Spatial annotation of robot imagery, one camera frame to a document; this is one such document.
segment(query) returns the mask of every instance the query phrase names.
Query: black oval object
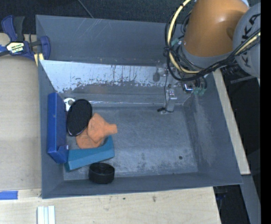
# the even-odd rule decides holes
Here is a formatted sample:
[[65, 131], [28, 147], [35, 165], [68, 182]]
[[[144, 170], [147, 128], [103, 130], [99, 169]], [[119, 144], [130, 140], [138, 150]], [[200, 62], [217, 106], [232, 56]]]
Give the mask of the black oval object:
[[89, 179], [99, 184], [111, 183], [115, 176], [115, 168], [107, 163], [93, 163], [90, 165]]
[[91, 117], [91, 104], [85, 99], [76, 100], [68, 110], [68, 133], [72, 136], [79, 135], [88, 126]]

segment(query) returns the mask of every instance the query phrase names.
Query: yellow label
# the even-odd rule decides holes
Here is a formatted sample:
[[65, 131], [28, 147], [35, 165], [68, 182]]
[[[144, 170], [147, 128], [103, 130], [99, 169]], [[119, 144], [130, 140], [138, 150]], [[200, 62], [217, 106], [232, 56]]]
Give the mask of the yellow label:
[[18, 43], [18, 42], [12, 42], [9, 45], [7, 45], [7, 50], [11, 51], [12, 53], [16, 53], [19, 51], [23, 51], [24, 44]]

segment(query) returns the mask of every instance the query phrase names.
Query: black hockey puck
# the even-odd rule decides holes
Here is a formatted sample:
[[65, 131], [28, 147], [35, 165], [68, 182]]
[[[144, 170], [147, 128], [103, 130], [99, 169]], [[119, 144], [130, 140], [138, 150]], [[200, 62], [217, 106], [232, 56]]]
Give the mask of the black hockey puck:
[[99, 184], [111, 183], [115, 176], [115, 168], [107, 163], [93, 163], [90, 165], [89, 179]]

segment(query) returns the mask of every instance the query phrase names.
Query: yellow cable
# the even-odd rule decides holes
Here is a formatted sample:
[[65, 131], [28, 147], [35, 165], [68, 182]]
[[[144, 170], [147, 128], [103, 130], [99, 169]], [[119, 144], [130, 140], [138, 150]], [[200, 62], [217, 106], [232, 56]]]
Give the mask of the yellow cable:
[[[178, 10], [176, 11], [176, 13], [174, 14], [174, 17], [172, 19], [172, 22], [171, 22], [171, 25], [169, 27], [169, 30], [168, 30], [168, 34], [167, 34], [167, 41], [168, 41], [168, 44], [170, 43], [171, 41], [171, 38], [172, 38], [172, 31], [173, 31], [173, 28], [174, 28], [174, 24], [177, 20], [177, 16], [179, 15], [179, 13], [181, 12], [181, 10], [190, 2], [191, 0], [185, 0], [183, 2], [183, 4], [181, 6], [179, 6]], [[198, 73], [199, 71], [196, 70], [196, 71], [192, 71], [192, 70], [187, 70], [183, 67], [180, 67], [177, 62], [175, 61], [173, 55], [171, 52], [169, 52], [169, 58], [171, 59], [171, 62], [173, 63], [173, 65], [179, 70], [179, 71], [183, 71], [185, 73], [189, 73], [189, 74], [196, 74]]]
[[247, 46], [249, 46], [252, 42], [254, 42], [259, 36], [261, 36], [261, 32], [259, 32], [258, 34], [256, 34], [253, 38], [251, 38], [244, 46], [242, 46], [242, 47], [235, 53], [235, 55], [237, 55], [238, 53], [240, 53], [241, 51], [243, 51]]

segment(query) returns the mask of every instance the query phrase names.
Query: orange plush toy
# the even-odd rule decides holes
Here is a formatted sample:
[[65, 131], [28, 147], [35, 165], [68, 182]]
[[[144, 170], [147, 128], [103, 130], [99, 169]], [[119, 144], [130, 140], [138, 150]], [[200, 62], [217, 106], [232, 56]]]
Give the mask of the orange plush toy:
[[101, 145], [106, 136], [117, 132], [117, 125], [107, 123], [99, 114], [94, 113], [87, 128], [76, 136], [76, 142], [80, 148], [95, 148]]

